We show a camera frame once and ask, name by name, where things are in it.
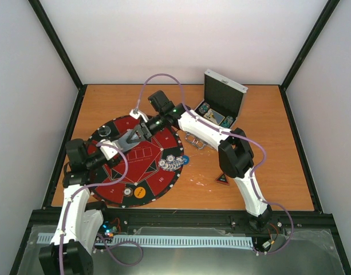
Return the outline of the grey card deck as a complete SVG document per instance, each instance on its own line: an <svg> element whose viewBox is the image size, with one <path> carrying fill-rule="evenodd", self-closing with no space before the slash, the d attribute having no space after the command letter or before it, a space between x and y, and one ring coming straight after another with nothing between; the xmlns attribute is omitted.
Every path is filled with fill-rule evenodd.
<svg viewBox="0 0 351 275"><path fill-rule="evenodd" d="M139 143L127 143L126 139L131 132L131 129L127 130L126 133L122 134L120 137L115 138L114 141L112 141L113 145L116 145L116 147L122 151L122 152L127 152L136 147Z"/></svg>

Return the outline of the clear dealer button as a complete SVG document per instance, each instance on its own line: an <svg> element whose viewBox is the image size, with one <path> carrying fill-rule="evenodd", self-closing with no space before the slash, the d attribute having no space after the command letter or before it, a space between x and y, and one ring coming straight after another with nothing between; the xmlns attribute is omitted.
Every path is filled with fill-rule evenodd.
<svg viewBox="0 0 351 275"><path fill-rule="evenodd" d="M101 137L107 137L111 134L111 128L107 125L103 125L98 129L98 134Z"/></svg>

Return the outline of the orange black poker chip stack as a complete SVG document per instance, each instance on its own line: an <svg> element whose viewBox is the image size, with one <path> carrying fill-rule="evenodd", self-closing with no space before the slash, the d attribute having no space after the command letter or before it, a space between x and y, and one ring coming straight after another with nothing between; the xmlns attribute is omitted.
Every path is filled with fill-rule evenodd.
<svg viewBox="0 0 351 275"><path fill-rule="evenodd" d="M125 197L131 197L133 194L133 189L130 187L127 187L124 189L123 194Z"/></svg>

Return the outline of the orange big blind button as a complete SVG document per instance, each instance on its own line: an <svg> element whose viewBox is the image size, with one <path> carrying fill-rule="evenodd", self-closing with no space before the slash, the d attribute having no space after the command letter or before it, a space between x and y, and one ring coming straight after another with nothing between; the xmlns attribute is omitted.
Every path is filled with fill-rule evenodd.
<svg viewBox="0 0 351 275"><path fill-rule="evenodd" d="M141 199L146 195L146 189L143 187L137 187L133 192L135 198Z"/></svg>

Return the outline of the blue white poker chips pile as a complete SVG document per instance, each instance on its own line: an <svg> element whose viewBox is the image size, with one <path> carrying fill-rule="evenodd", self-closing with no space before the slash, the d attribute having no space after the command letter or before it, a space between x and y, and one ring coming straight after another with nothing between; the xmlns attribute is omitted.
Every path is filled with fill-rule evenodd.
<svg viewBox="0 0 351 275"><path fill-rule="evenodd" d="M175 171L181 168L184 164L184 159L181 156L175 157L168 155L166 159L160 159L159 167L165 171Z"/></svg>

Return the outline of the blue small blind button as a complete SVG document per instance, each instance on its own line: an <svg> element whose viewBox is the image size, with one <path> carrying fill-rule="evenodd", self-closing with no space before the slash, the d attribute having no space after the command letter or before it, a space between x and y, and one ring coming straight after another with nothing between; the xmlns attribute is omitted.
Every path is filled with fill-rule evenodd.
<svg viewBox="0 0 351 275"><path fill-rule="evenodd" d="M187 165L190 162L190 158L187 155L182 156L183 165Z"/></svg>

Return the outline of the aluminium poker chip case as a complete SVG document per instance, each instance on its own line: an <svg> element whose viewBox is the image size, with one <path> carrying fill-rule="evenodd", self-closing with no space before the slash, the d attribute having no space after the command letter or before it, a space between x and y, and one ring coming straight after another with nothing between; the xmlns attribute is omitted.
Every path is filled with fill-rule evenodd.
<svg viewBox="0 0 351 275"><path fill-rule="evenodd" d="M219 73L207 69L204 73L204 97L201 103L193 110L184 112L179 121L180 129L187 136L194 138L189 140L197 148L210 146L217 150L222 140L228 136L223 132L230 132L236 123L246 98L248 87L237 83L236 81L222 76ZM198 108L204 103L210 105L210 109L222 114L225 118L232 116L234 122L230 128L223 128L204 118Z"/></svg>

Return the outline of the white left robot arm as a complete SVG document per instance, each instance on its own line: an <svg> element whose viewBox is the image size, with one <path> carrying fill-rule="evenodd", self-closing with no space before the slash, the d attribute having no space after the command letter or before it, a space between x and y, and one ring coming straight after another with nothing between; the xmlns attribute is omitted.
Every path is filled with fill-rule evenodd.
<svg viewBox="0 0 351 275"><path fill-rule="evenodd" d="M117 142L102 140L89 153L89 143L74 139L66 144L70 171L64 176L64 202L49 246L41 248L39 261L44 274L93 274L92 247L99 230L106 230L111 216L103 202L90 203L93 172L103 164L115 164L123 155Z"/></svg>

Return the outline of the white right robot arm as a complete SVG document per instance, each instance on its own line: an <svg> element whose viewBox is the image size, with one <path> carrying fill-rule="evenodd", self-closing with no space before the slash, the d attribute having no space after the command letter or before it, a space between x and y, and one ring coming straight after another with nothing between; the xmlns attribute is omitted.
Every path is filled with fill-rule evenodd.
<svg viewBox="0 0 351 275"><path fill-rule="evenodd" d="M132 109L130 116L138 119L139 123L127 139L128 143L148 140L163 129L174 127L192 134L217 150L220 169L235 181L242 195L250 227L261 232L272 216L272 209L255 176L256 166L251 148L253 141L240 128L223 128L202 118L185 103L175 105L163 91L155 92L148 101L157 115L148 118L138 108Z"/></svg>

